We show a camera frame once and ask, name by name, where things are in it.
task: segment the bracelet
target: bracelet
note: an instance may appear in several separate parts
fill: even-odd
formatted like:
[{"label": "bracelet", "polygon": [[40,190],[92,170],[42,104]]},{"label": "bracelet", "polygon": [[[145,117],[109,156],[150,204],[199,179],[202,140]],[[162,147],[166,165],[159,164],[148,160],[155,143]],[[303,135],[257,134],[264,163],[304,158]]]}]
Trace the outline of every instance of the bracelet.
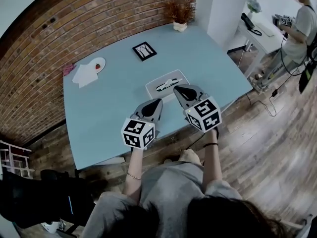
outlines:
[{"label": "bracelet", "polygon": [[207,146],[210,146],[210,145],[218,145],[218,143],[208,143],[208,144],[204,145],[204,148]]},{"label": "bracelet", "polygon": [[138,178],[138,177],[134,177],[133,175],[131,175],[128,171],[127,171],[127,174],[130,175],[133,179],[136,179],[136,180],[141,180],[141,178]]}]

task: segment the white pillar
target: white pillar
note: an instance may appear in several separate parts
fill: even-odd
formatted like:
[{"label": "white pillar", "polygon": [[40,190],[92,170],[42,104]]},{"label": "white pillar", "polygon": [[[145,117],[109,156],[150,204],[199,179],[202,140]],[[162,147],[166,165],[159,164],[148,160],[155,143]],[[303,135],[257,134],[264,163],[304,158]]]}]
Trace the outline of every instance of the white pillar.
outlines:
[{"label": "white pillar", "polygon": [[246,0],[197,0],[196,22],[227,52]]}]

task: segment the light blue table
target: light blue table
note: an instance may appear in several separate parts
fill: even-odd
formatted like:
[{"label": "light blue table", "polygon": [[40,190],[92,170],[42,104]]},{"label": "light blue table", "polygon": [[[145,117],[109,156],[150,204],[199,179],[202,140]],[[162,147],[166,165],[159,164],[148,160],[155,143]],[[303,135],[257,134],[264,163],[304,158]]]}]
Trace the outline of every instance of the light blue table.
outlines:
[{"label": "light blue table", "polygon": [[[144,41],[158,54],[141,61],[132,47]],[[79,89],[72,82],[77,68],[97,57],[106,59],[105,68],[97,81]],[[76,168],[129,151],[120,134],[125,119],[149,100],[148,82],[176,69],[213,96],[220,107],[252,89],[230,57],[198,26],[190,25],[179,33],[165,25],[111,44],[78,61],[64,77],[67,129]],[[159,138],[187,125],[182,111],[176,99],[164,105]]]}]

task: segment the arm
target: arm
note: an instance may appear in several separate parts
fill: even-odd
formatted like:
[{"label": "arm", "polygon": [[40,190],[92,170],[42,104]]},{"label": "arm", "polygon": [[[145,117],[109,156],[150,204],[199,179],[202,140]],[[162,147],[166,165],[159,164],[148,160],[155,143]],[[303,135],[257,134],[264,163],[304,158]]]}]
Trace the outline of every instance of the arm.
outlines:
[{"label": "arm", "polygon": [[[128,173],[134,177],[141,178],[142,175],[143,150],[134,148],[132,151]],[[122,194],[131,197],[139,203],[141,193],[141,180],[134,179],[127,174]]]},{"label": "arm", "polygon": [[286,33],[288,33],[290,36],[292,36],[299,43],[305,43],[305,41],[307,39],[307,36],[305,34],[302,34],[300,31],[297,31],[294,28],[290,28],[288,26],[281,25],[280,29],[284,30]]},{"label": "arm", "polygon": [[[217,133],[214,129],[207,132],[208,143],[217,143]],[[210,145],[205,148],[205,164],[203,174],[203,192],[213,180],[222,180],[222,172],[218,154],[218,146]]]}]

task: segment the brick wall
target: brick wall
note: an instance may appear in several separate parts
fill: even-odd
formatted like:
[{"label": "brick wall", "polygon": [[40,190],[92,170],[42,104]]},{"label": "brick wall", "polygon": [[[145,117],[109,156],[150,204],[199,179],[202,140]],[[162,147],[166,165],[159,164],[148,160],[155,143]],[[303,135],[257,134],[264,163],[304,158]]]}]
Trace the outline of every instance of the brick wall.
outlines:
[{"label": "brick wall", "polygon": [[[0,133],[17,144],[65,119],[65,65],[167,23],[162,6],[168,0],[59,0],[47,9],[50,0],[41,1],[27,11],[39,7],[43,14],[33,14],[32,21],[29,16],[21,34],[12,30],[1,38]],[[14,24],[21,26],[19,20]]]}]

